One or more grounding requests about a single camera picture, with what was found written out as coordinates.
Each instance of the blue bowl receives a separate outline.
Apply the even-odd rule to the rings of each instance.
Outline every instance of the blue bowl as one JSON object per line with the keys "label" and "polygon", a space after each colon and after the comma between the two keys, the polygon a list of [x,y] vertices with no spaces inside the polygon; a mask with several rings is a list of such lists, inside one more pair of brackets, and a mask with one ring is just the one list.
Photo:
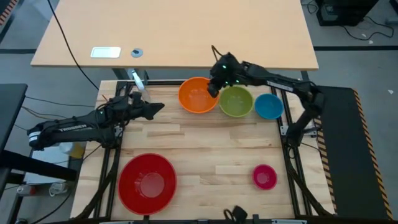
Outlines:
{"label": "blue bowl", "polygon": [[270,93],[259,95],[254,102],[254,109],[265,119],[277,119],[284,112],[282,101]]}

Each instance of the bowl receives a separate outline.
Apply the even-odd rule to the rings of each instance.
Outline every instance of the bowl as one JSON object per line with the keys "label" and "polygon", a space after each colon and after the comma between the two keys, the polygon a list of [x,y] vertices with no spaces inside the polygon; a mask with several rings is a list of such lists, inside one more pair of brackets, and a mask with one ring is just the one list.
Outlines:
{"label": "bowl", "polygon": [[158,154],[141,154],[121,172],[118,193],[122,204],[138,215],[164,209],[174,196],[177,177],[171,163]]}
{"label": "bowl", "polygon": [[262,118],[277,119],[284,112],[284,105],[277,96],[268,93],[257,97],[254,109]]}
{"label": "bowl", "polygon": [[247,115],[252,109],[254,99],[252,94],[240,86],[225,88],[220,96],[220,108],[228,116],[240,118]]}
{"label": "bowl", "polygon": [[202,114],[212,110],[218,102],[207,92],[208,78],[193,77],[183,82],[178,90],[181,106],[191,113]]}
{"label": "bowl", "polygon": [[252,179],[254,184],[261,190],[273,189],[278,182],[278,177],[274,168],[265,164],[258,165],[254,168]]}

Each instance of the wooden table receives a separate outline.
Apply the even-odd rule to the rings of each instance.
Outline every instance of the wooden table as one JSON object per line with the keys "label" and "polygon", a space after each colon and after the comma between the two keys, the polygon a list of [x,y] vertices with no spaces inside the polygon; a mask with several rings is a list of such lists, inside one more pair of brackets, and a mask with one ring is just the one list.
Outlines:
{"label": "wooden table", "polygon": [[[56,14],[84,67],[210,68],[214,45],[266,68],[318,69],[299,0],[61,0]],[[93,47],[122,50],[91,58]],[[135,48],[142,57],[131,57]],[[31,65],[75,66],[54,19]]]}
{"label": "wooden table", "polygon": [[[116,81],[102,81],[97,105],[104,103],[101,95],[114,96],[115,88]],[[266,86],[248,88],[254,97],[270,92]],[[218,106],[207,114],[191,114],[178,103],[178,86],[147,89],[152,101],[162,102],[165,107],[154,120],[138,119],[126,127],[118,171],[120,174],[133,157],[148,152],[161,154],[173,164],[177,173],[176,194],[166,209],[150,216],[151,220],[224,219],[223,209],[232,209],[234,205],[243,207],[249,217],[253,213],[260,218],[294,217],[275,120],[262,119],[255,111],[244,118],[231,118]],[[295,121],[303,109],[295,95],[288,95],[288,99]],[[308,137],[303,142],[317,145],[315,139]],[[89,143],[86,154],[97,145]],[[319,152],[307,146],[299,150],[308,188],[333,212]],[[98,150],[84,161],[71,217],[78,215],[96,192],[103,155]],[[276,170],[278,183],[273,190],[259,190],[253,185],[251,172],[258,164],[269,164]],[[142,219],[125,209],[115,194],[112,220]],[[104,195],[102,216],[108,193]],[[303,213],[303,202],[298,196]]]}

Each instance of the wooden tabletop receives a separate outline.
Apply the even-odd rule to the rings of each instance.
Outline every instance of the wooden tabletop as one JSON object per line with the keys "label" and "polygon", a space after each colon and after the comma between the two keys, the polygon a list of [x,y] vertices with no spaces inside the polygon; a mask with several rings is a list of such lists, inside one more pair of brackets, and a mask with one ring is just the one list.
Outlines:
{"label": "wooden tabletop", "polygon": [[[210,68],[214,45],[266,68],[318,69],[299,0],[60,0],[55,12],[85,67]],[[93,47],[122,50],[91,58]],[[131,57],[135,48],[142,57]],[[55,19],[31,65],[75,66]]]}
{"label": "wooden tabletop", "polygon": [[[101,95],[114,95],[116,81],[102,81],[97,105],[104,103]],[[226,116],[217,106],[206,114],[191,114],[178,103],[178,86],[148,86],[153,102],[165,107],[155,119],[131,121],[123,135],[119,174],[132,158],[153,152],[165,156],[177,173],[177,190],[170,205],[151,215],[151,220],[220,219],[223,209],[239,205],[249,216],[260,218],[294,217],[290,201],[287,173],[282,155],[280,137],[275,120],[260,118],[252,111],[244,118]],[[268,87],[249,87],[256,97],[270,92]],[[289,95],[293,119],[302,107],[295,95]],[[315,139],[305,137],[303,142],[317,146]],[[98,143],[89,143],[86,154]],[[300,147],[303,170],[308,188],[330,212],[333,205],[323,172],[319,152],[311,147]],[[71,217],[78,215],[98,188],[103,150],[87,158],[80,172]],[[251,180],[251,172],[258,164],[269,164],[278,175],[272,190],[259,190]],[[104,215],[105,192],[101,214]],[[298,197],[303,210],[302,199]],[[129,212],[115,193],[112,220],[139,220],[142,216]]]}

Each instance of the green bowl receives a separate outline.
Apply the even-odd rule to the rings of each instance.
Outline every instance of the green bowl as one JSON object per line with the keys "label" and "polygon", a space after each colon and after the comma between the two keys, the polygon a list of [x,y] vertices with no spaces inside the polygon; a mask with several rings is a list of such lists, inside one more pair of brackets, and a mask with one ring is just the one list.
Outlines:
{"label": "green bowl", "polygon": [[254,106],[254,98],[247,89],[240,86],[225,88],[221,92],[220,100],[221,110],[228,116],[240,118],[247,115]]}

